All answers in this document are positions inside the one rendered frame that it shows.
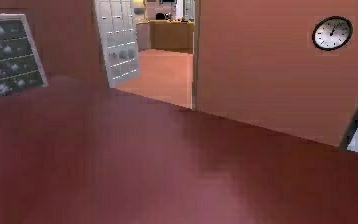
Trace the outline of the brown kitchen counter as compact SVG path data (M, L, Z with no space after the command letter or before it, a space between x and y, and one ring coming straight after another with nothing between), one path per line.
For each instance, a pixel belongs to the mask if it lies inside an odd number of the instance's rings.
M193 52L192 22L151 20L136 24L140 51L155 49L182 53Z

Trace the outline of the white panelled room door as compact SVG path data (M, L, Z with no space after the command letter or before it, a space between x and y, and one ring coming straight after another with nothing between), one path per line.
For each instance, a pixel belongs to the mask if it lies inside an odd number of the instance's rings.
M94 0L102 52L111 88L139 75L132 0Z

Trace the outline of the white chest of dark drawers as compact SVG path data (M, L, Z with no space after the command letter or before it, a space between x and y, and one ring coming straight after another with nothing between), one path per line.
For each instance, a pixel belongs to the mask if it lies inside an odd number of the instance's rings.
M0 97L48 80L25 14L0 14Z

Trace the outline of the round black wall clock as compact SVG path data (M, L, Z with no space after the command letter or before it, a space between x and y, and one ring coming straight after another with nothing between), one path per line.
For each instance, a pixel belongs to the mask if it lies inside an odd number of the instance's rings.
M352 38L353 24L343 16L330 16L315 25L311 34L314 46L323 51L344 47Z

